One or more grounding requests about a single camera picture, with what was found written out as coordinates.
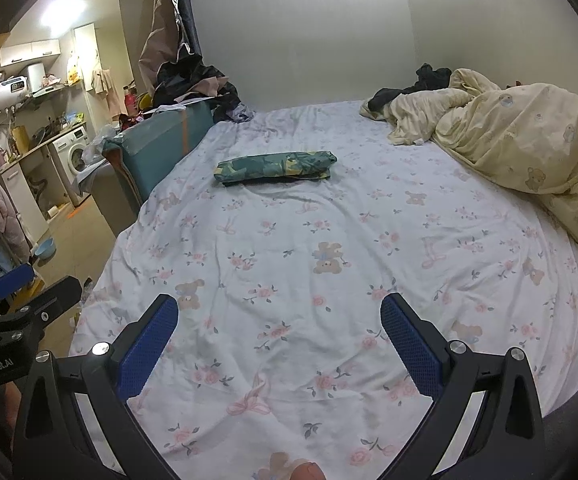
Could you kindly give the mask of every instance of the washing machine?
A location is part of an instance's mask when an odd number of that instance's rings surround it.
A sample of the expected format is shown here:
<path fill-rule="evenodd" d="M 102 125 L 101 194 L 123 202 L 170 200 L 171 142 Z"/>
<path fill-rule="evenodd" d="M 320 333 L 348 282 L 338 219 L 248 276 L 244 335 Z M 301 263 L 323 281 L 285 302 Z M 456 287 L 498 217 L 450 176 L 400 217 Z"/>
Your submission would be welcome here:
<path fill-rule="evenodd" d="M 76 188 L 73 187 L 78 173 L 86 168 L 86 164 L 82 160 L 82 153 L 88 144 L 89 140 L 84 126 L 80 126 L 49 144 L 53 163 L 74 207 L 79 206 L 88 196 L 88 194 L 78 195 Z"/>

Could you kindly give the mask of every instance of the plastic bag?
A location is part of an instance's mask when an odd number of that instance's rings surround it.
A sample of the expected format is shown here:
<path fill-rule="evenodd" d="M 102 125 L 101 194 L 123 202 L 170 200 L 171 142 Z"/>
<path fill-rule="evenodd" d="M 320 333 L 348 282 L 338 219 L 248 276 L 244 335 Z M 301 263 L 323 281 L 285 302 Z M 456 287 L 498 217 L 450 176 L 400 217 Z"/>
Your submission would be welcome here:
<path fill-rule="evenodd" d="M 100 128 L 100 132 L 96 135 L 96 138 L 91 141 L 84 150 L 82 150 L 82 160 L 87 166 L 91 166 L 96 162 L 100 162 L 104 157 L 102 156 L 102 149 L 104 148 L 104 142 L 107 139 L 111 139 L 117 135 L 115 128 L 110 124 L 106 124 Z"/>

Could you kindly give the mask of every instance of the comforter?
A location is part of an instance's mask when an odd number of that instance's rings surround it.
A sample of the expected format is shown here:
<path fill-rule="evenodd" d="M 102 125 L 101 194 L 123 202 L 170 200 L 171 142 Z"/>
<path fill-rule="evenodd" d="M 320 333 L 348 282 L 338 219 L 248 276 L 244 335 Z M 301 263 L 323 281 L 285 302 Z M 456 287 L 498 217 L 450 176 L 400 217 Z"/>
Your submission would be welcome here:
<path fill-rule="evenodd" d="M 578 241 L 578 96 L 536 83 L 507 90 L 472 70 L 450 88 L 399 96 L 373 114 L 393 144 L 433 140 L 500 186 L 528 193 Z"/>

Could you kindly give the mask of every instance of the bed sheet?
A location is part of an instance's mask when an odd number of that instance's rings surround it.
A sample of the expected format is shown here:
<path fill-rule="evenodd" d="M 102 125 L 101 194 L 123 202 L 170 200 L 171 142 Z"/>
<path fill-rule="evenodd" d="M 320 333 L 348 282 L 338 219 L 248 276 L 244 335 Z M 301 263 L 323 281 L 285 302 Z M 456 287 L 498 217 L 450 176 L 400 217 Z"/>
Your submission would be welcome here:
<path fill-rule="evenodd" d="M 72 355 L 113 340 L 158 294 L 178 300 L 178 328 L 129 406 L 182 478 L 284 480 L 304 460 L 329 478 L 377 478 L 430 406 L 380 325 L 394 291 L 446 338 L 524 348 L 543 413 L 578 389 L 578 246 L 434 144 L 390 145 L 358 106 L 214 126 L 118 237 L 83 309 Z M 331 178 L 213 179 L 221 160 L 298 150 L 331 150 Z"/>

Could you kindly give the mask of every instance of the teddy bear print comforter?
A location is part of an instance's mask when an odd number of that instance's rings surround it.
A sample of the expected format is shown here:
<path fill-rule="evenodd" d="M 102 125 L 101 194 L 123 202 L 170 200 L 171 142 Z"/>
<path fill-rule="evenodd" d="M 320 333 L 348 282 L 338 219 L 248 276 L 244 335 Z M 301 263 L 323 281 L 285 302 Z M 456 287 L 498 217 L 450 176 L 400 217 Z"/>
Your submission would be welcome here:
<path fill-rule="evenodd" d="M 578 389 L 575 242 L 437 145 L 390 145 L 358 105 L 214 126 L 118 237 L 82 311 L 71 354 L 113 340 L 158 294 L 178 300 L 178 328 L 128 404 L 181 478 L 288 480 L 304 461 L 377 478 L 431 404 L 380 325 L 394 291 L 476 351 L 524 348 L 544 413 Z M 213 178 L 221 160 L 317 150 L 338 157 L 329 179 Z"/>

